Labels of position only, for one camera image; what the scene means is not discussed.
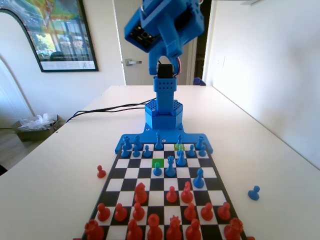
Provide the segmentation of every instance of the chessboard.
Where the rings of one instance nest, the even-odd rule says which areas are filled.
[[[180,222],[180,230],[183,233],[182,239],[186,240],[186,229],[191,222],[184,217],[184,210],[188,204],[181,199],[181,193],[184,190],[185,183],[191,183],[191,193],[193,194],[192,203],[195,206],[196,218],[200,222],[201,239],[203,240],[225,240],[224,228],[232,218],[238,218],[232,202],[228,196],[227,190],[218,173],[217,167],[213,161],[211,154],[206,151],[205,156],[200,156],[199,151],[195,151],[194,157],[188,156],[190,146],[196,143],[183,143],[184,157],[186,165],[180,167],[176,164],[178,159],[177,151],[174,143],[163,143],[163,150],[156,150],[155,145],[143,143],[143,151],[146,150],[146,145],[149,146],[151,156],[146,158],[143,151],[140,151],[138,157],[133,156],[133,146],[130,154],[127,157],[121,156],[121,151],[117,154],[111,171],[107,173],[107,179],[102,189],[97,204],[93,210],[90,219],[98,222],[104,230],[104,240],[125,240],[128,232],[128,223],[133,219],[133,211],[135,205],[135,188],[139,183],[145,185],[147,200],[141,204],[144,209],[144,217],[137,221],[137,225],[141,227],[144,240],[147,239],[147,233],[150,229],[148,226],[148,217],[151,214],[159,216],[159,227],[162,230],[162,239],[166,239],[166,232],[170,226],[170,218],[173,215],[178,216]],[[165,170],[168,168],[168,157],[174,156],[173,167],[176,169],[176,174],[173,177],[168,177]],[[161,175],[156,176],[153,173],[155,164],[159,163],[162,170]],[[193,179],[197,177],[199,168],[203,169],[204,187],[196,188],[193,184]],[[177,201],[170,203],[167,201],[166,195],[169,192],[170,186],[174,186],[175,192],[178,195]],[[230,219],[222,220],[218,216],[218,208],[225,202],[230,204]],[[110,209],[110,217],[106,221],[98,220],[98,204],[103,203],[105,207]],[[127,209],[127,217],[124,221],[118,222],[115,220],[115,207],[117,204],[122,204]],[[206,221],[201,216],[201,209],[211,203],[213,208],[213,218]],[[82,240],[86,240],[87,236],[83,234]],[[241,233],[241,239],[247,240],[246,234]]]

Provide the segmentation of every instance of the wooden floor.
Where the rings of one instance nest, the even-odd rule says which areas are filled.
[[[0,165],[11,169],[42,142],[22,142],[12,129],[0,129]]]

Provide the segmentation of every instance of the plastic bag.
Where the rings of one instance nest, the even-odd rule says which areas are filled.
[[[57,115],[45,113],[43,117],[37,115],[39,119],[29,120],[29,119],[20,119],[21,126],[18,129],[21,132],[30,132],[30,131],[41,131],[46,130],[51,127],[51,124],[57,119]]]

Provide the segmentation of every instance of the framed poster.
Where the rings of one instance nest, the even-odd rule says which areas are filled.
[[[43,73],[96,72],[82,0],[0,0],[21,25]]]

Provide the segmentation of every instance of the white table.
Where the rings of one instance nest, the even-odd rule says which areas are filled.
[[[113,86],[86,110],[154,98],[152,86]],[[257,240],[320,237],[320,171],[213,87],[179,86],[187,133],[205,133],[247,236]],[[143,109],[79,116],[0,177],[0,239],[72,240],[82,236],[115,146],[141,133]],[[254,185],[260,199],[248,197]]]

